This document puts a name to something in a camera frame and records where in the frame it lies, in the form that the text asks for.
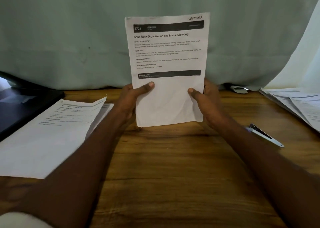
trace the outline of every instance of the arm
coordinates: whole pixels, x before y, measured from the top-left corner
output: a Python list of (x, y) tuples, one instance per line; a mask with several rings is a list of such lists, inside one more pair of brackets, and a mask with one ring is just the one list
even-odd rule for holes
[(90, 137), (48, 177), (34, 187), (14, 211), (32, 214), (59, 228), (83, 227), (97, 194), (104, 167), (110, 160), (120, 127), (132, 117), (141, 94), (154, 87), (150, 82), (123, 88), (113, 109)]
[(218, 88), (205, 80), (204, 93), (188, 89), (208, 125), (215, 129), (249, 166), (292, 227), (320, 224), (320, 181), (287, 160), (228, 116)]

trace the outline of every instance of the white sleeve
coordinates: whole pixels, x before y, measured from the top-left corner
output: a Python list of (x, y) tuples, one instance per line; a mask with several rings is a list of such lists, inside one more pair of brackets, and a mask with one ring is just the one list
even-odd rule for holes
[(52, 228), (52, 226), (26, 213), (9, 212), (0, 216), (0, 228)]

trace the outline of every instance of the black banner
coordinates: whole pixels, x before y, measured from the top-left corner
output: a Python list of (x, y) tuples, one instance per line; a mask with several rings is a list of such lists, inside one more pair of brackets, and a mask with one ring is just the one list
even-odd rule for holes
[(187, 71), (163, 71), (163, 72), (150, 72), (139, 73), (138, 78), (158, 78), (158, 77), (183, 77), (183, 76), (200, 76), (201, 70), (187, 70)]
[(199, 29), (204, 27), (204, 20), (167, 24), (134, 24), (134, 33), (168, 32)]

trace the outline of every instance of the wooden table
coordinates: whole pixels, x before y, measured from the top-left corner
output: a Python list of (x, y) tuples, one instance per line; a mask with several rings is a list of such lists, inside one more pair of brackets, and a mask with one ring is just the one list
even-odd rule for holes
[[(106, 93), (112, 102), (120, 89), (66, 91), (66, 99), (93, 102)], [(320, 174), (317, 132), (257, 92), (221, 96), (238, 122), (254, 123), (285, 145), (282, 155)], [(0, 177), (0, 213), (39, 181)], [(103, 182), (92, 228), (286, 227), (231, 147), (196, 122), (130, 125)]]

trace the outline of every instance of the person's left hand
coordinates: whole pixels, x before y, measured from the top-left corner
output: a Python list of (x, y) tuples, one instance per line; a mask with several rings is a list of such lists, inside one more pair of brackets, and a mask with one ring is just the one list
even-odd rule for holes
[(126, 123), (132, 117), (137, 98), (144, 93), (148, 93), (153, 88), (154, 82), (149, 82), (139, 88), (133, 88), (132, 84), (125, 85), (110, 114), (116, 115), (121, 124)]

